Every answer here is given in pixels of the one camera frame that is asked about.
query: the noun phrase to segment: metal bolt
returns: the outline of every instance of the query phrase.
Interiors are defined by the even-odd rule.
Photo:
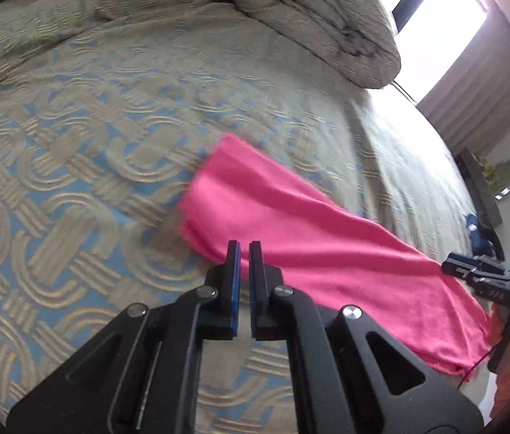
[[[343,309],[343,315],[345,318],[349,318],[351,320],[357,320],[363,312],[360,307],[356,307],[355,305],[348,305]]]
[[[143,316],[146,313],[147,306],[143,303],[133,303],[128,306],[128,316],[132,318],[138,318],[139,316]]]
[[[273,292],[275,292],[277,297],[285,298],[293,294],[293,288],[289,287],[288,285],[278,285],[273,289]]]
[[[216,289],[209,285],[202,285],[198,289],[196,289],[196,294],[200,298],[211,298],[216,295]]]

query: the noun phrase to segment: bed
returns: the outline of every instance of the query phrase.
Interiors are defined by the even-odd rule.
[[[128,304],[202,283],[210,263],[180,238],[177,203],[225,132],[431,258],[468,252],[474,208],[425,118],[263,10],[0,4],[1,421]],[[198,432],[296,432],[285,347],[252,341],[247,312],[235,341],[206,346]]]

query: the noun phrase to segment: curtain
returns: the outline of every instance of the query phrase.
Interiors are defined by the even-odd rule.
[[[510,25],[497,7],[417,105],[454,155],[485,154],[510,130]]]

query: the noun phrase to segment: pink fabric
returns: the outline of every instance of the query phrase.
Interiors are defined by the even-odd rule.
[[[488,315],[453,277],[380,225],[355,217],[227,135],[181,202],[184,238],[214,262],[231,239],[261,241],[286,284],[320,305],[355,304],[431,367],[462,375],[489,349]]]

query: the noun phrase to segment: bright window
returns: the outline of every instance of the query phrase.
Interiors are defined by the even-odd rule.
[[[393,14],[402,68],[395,83],[420,102],[486,19],[477,0],[381,0]]]

